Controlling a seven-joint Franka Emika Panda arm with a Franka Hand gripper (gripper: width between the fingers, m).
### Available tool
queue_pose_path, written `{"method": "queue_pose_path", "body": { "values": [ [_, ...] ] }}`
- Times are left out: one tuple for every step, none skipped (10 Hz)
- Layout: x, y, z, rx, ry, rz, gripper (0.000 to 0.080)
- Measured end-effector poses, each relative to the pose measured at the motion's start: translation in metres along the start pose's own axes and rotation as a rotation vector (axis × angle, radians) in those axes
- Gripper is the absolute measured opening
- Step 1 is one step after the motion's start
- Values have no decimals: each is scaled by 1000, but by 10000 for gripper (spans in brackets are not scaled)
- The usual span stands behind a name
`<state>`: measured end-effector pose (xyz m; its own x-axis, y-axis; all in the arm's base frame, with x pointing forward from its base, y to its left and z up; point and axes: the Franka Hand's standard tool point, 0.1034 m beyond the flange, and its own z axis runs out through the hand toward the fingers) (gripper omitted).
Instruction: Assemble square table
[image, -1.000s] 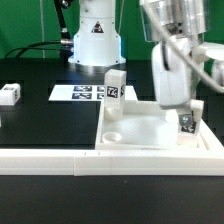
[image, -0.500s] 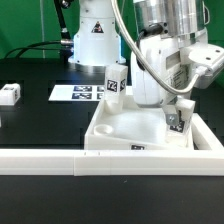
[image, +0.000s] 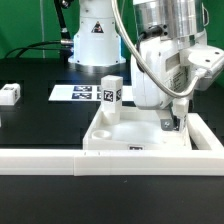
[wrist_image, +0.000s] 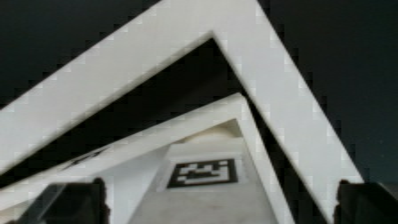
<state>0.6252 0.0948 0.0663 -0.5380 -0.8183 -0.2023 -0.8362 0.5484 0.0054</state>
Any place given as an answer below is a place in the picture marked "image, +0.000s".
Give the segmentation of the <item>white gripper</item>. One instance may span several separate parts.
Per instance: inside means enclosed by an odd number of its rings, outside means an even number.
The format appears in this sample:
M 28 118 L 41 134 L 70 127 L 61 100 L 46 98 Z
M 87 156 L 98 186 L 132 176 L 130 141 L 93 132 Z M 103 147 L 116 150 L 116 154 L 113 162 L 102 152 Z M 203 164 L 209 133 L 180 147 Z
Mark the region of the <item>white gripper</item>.
M 135 49 L 145 64 L 131 59 L 135 105 L 152 110 L 176 98 L 206 90 L 224 70 L 224 51 L 207 44 L 209 22 L 202 6 L 136 6 Z M 172 118 L 161 119 L 161 129 L 172 131 Z

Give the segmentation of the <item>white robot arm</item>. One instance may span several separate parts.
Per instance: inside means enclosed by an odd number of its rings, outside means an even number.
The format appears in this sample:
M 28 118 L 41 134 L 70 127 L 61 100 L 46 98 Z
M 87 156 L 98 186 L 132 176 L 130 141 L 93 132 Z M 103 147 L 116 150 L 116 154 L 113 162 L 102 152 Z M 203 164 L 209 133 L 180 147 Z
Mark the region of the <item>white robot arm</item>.
M 117 0 L 80 0 L 80 27 L 73 39 L 73 67 L 104 73 L 125 62 L 121 44 L 131 52 L 135 105 L 170 109 L 166 130 L 185 124 L 189 97 L 207 89 L 224 70 L 224 51 L 207 44 L 209 22 L 202 0 L 133 0 L 137 41 L 131 42 Z

